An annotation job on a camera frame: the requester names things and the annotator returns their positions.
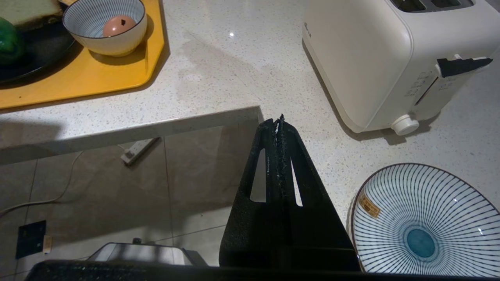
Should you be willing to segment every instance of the white cable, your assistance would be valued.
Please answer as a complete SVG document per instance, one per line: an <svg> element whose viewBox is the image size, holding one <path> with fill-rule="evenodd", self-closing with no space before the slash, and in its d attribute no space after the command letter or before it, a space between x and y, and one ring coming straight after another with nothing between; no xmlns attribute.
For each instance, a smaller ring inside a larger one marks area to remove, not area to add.
<svg viewBox="0 0 500 281"><path fill-rule="evenodd" d="M64 194L66 193L66 191L68 190L68 187L70 187L71 177L73 176L73 167L75 166L75 162L80 157L80 155L82 155L82 153L84 153L84 152L80 151L78 153L78 155L74 158L73 162L71 163L71 171L69 172L69 178L67 179L66 187L64 188L64 191L57 198L54 198L54 199L51 199L51 200L36 201L36 202L27 202L27 203L15 205L15 206L12 206L12 207L9 207L9 208L1 210L0 211L0 216L3 215L4 213L10 212L10 211L12 211L14 209L17 209L17 208L31 206L31 205L42 205L42 204L53 203L53 202L56 202L57 200L61 199L64 196Z"/></svg>
<svg viewBox="0 0 500 281"><path fill-rule="evenodd" d="M123 147L123 146L121 146L119 144L117 144L116 146L119 147L119 148L121 148L121 149L123 149L123 151L127 151L127 149L125 147Z"/></svg>

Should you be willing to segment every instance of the green pepper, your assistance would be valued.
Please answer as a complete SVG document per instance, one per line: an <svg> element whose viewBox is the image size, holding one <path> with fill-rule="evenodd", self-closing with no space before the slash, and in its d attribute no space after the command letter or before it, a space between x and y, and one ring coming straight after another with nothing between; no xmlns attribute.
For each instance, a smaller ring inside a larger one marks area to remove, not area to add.
<svg viewBox="0 0 500 281"><path fill-rule="evenodd" d="M0 17L0 66L8 66L26 52L26 45L16 28Z"/></svg>

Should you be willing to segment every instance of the slice of bread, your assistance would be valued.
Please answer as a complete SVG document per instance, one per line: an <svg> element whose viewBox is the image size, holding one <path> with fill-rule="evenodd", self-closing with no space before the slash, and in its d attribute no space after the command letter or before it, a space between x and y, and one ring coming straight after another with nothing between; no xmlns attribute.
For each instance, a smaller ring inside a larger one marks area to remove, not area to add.
<svg viewBox="0 0 500 281"><path fill-rule="evenodd" d="M0 0L0 7L0 17L22 32L59 22L63 17L57 0Z"/></svg>

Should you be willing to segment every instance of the bowl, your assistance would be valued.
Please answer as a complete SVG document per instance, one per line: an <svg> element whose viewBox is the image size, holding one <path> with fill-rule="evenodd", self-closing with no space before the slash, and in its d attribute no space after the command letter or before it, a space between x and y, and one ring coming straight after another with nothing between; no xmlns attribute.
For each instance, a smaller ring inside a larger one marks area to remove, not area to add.
<svg viewBox="0 0 500 281"><path fill-rule="evenodd" d="M136 25L123 33L103 37L105 23L120 15L131 17ZM141 43L148 20L140 0L78 0L66 9L62 23L76 41L92 52L121 57Z"/></svg>
<svg viewBox="0 0 500 281"><path fill-rule="evenodd" d="M364 271L500 277L500 214L460 178L395 164L370 176L354 203L351 238Z"/></svg>

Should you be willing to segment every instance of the toaster knob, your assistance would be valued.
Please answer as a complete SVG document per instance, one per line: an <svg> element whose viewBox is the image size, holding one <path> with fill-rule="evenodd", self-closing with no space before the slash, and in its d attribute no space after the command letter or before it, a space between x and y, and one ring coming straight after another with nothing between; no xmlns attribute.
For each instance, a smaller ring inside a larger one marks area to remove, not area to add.
<svg viewBox="0 0 500 281"><path fill-rule="evenodd" d="M408 114L405 114L396 119L396 121L390 125L390 128L396 132L396 135L404 136L415 131L419 125L417 120L413 120Z"/></svg>

